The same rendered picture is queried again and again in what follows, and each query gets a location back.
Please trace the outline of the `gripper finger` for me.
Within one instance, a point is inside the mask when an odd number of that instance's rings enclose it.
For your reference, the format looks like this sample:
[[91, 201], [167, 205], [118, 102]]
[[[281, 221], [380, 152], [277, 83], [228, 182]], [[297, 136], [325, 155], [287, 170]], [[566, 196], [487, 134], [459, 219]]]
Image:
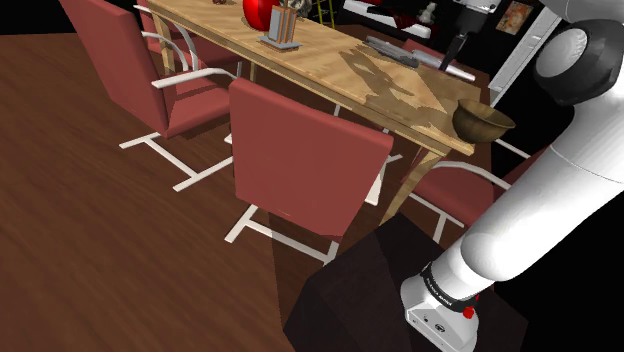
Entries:
[[448, 50], [439, 66], [439, 69], [443, 72], [447, 70], [447, 67], [450, 63], [455, 59], [461, 48], [463, 47], [466, 39], [468, 37], [467, 33], [459, 32], [451, 41]]

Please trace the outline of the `silver long tool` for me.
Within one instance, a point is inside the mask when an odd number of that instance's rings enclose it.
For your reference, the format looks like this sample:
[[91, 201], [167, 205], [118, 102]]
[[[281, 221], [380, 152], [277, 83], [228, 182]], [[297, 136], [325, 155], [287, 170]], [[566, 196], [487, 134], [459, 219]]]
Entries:
[[[442, 64], [442, 60], [441, 59], [439, 59], [439, 58], [437, 58], [437, 57], [435, 57], [435, 56], [433, 56], [433, 55], [431, 55], [429, 53], [426, 53], [426, 52], [424, 52], [422, 50], [418, 50], [418, 49], [414, 49], [412, 51], [412, 57], [417, 59], [417, 60], [419, 60], [420, 62], [422, 62], [422, 63], [424, 63], [424, 64], [426, 64], [426, 65], [428, 65], [430, 67], [436, 68], [436, 69], [439, 69], [441, 64]], [[449, 64], [446, 67], [445, 72], [448, 73], [448, 74], [451, 74], [453, 76], [456, 76], [458, 78], [462, 78], [464, 80], [470, 81], [470, 82], [474, 82], [475, 79], [476, 79], [476, 77], [474, 75], [472, 75], [472, 74], [470, 74], [470, 73], [468, 73], [466, 71], [463, 71], [460, 68], [458, 68], [456, 66], [453, 66], [451, 64]]]

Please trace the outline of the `white and red sofa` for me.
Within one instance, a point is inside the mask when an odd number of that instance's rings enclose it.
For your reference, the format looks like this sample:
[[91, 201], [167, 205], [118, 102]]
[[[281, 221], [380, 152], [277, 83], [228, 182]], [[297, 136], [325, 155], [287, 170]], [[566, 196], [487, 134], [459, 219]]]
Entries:
[[401, 39], [434, 39], [439, 26], [424, 23], [419, 14], [429, 0], [344, 0], [338, 18], [341, 24], [361, 24]]

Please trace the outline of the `brown bowl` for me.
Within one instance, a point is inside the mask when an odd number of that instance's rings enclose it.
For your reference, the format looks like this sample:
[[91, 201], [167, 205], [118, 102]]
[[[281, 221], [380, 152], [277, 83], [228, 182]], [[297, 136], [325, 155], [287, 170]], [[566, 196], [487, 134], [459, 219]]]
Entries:
[[452, 124], [464, 142], [490, 143], [516, 127], [504, 113], [478, 101], [460, 99], [453, 113]]

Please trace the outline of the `wooden dining table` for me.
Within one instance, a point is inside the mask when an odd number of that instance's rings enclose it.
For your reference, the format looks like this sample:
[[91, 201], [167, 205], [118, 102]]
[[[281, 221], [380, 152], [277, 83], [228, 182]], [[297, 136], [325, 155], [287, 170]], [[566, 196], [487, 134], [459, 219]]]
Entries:
[[470, 156], [473, 145], [452, 125], [459, 100], [478, 100], [479, 88], [437, 69], [416, 69], [380, 56], [361, 40], [303, 19], [295, 26], [296, 51], [280, 53], [262, 44], [245, 24], [242, 0], [147, 0], [158, 34], [179, 25], [395, 134], [422, 146], [425, 154], [397, 191], [383, 218], [399, 210], [424, 175], [452, 150]]

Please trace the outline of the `grey and brown holder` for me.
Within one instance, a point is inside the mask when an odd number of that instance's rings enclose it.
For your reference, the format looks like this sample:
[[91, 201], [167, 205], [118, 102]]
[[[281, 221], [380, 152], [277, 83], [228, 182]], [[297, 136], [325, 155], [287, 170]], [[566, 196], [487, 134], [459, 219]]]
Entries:
[[301, 43], [294, 40], [296, 19], [297, 12], [294, 8], [273, 5], [269, 32], [259, 36], [259, 41], [278, 52], [297, 50]]

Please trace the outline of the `red round vase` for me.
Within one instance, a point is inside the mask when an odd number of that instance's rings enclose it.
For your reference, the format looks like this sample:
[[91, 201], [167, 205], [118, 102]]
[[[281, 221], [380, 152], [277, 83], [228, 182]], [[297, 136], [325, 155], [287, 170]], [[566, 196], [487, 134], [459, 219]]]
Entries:
[[243, 12], [248, 24], [259, 31], [268, 31], [272, 8], [279, 6], [279, 0], [243, 0]]

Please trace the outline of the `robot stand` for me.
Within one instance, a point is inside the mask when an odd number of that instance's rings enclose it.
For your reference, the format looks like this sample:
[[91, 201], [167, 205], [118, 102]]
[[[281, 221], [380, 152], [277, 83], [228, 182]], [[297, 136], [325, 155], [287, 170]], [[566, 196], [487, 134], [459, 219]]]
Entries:
[[285, 336], [295, 352], [441, 352], [406, 321], [400, 285], [442, 252], [395, 215], [307, 279]]

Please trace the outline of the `framed wall picture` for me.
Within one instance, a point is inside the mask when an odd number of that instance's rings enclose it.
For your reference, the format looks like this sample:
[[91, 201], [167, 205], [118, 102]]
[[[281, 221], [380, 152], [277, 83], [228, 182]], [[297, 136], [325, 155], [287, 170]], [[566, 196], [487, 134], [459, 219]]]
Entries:
[[496, 29], [510, 35], [516, 35], [532, 12], [533, 3], [533, 0], [511, 0], [497, 23]]

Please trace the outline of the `white door frame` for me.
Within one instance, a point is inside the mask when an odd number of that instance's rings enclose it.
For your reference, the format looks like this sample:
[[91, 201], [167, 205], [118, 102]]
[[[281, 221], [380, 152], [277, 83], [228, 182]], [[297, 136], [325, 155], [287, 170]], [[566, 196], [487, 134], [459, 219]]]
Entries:
[[494, 107], [503, 97], [560, 21], [561, 18], [550, 9], [544, 7], [540, 11], [497, 74], [491, 79], [488, 85], [491, 107]]

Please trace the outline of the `red chair with white frame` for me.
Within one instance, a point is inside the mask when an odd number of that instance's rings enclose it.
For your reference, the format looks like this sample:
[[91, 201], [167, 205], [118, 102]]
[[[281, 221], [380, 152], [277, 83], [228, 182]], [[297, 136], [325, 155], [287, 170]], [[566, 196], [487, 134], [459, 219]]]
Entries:
[[[323, 264], [331, 262], [390, 154], [390, 135], [309, 108], [239, 78], [229, 86], [235, 195], [246, 227]], [[322, 253], [253, 220], [264, 209], [330, 239]]]
[[419, 181], [409, 197], [439, 215], [433, 240], [440, 242], [450, 221], [470, 227], [546, 150], [528, 156], [504, 178], [475, 165], [443, 158]]
[[225, 168], [228, 157], [196, 172], [155, 139], [171, 138], [229, 113], [225, 88], [209, 80], [211, 75], [237, 77], [222, 68], [189, 69], [161, 78], [144, 39], [156, 37], [141, 31], [135, 16], [106, 0], [59, 0], [69, 17], [110, 99], [149, 126], [151, 134], [121, 143], [126, 149], [144, 144], [188, 175], [175, 185], [177, 192]]
[[[140, 11], [141, 22], [146, 32], [157, 33], [153, 17], [147, 8], [147, 0], [136, 0], [135, 8]], [[181, 33], [172, 23], [168, 23], [172, 42], [181, 50], [190, 69], [223, 68], [237, 64], [237, 74], [242, 69], [242, 58], [235, 53], [216, 45], [192, 32]]]

